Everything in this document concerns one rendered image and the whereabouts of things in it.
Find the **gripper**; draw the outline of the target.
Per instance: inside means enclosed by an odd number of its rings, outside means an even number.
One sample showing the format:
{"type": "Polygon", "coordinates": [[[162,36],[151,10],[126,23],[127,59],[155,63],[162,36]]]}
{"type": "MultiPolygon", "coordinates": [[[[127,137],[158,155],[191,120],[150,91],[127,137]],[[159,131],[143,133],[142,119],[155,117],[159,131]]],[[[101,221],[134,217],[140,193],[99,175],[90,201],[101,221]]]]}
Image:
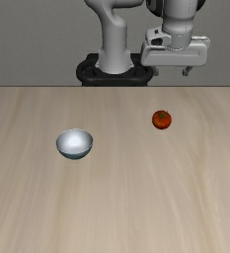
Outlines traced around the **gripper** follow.
{"type": "Polygon", "coordinates": [[[159,76],[156,66],[183,66],[183,76],[189,76],[194,66],[206,63],[210,39],[207,37],[170,36],[161,27],[146,32],[141,48],[141,64],[153,66],[154,76],[159,76]]]}

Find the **red tomato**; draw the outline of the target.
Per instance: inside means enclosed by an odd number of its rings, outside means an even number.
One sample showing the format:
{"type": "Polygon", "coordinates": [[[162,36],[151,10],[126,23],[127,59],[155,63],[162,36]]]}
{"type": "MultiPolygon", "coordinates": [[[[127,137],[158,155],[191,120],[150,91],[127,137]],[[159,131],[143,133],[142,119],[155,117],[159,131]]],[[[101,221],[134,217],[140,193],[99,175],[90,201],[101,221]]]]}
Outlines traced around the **red tomato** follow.
{"type": "Polygon", "coordinates": [[[167,111],[157,111],[152,116],[152,124],[157,129],[166,129],[172,123],[172,117],[167,111]]]}

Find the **grey metal bowl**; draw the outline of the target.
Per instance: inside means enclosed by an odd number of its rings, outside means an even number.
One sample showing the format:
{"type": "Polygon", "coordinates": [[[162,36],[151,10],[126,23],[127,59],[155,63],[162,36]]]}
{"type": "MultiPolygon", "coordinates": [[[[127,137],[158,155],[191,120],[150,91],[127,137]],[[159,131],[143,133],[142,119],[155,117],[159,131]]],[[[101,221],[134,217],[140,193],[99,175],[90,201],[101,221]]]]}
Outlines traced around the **grey metal bowl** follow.
{"type": "Polygon", "coordinates": [[[80,128],[68,129],[56,139],[56,148],[64,157],[77,160],[85,157],[92,149],[93,137],[80,128]]]}

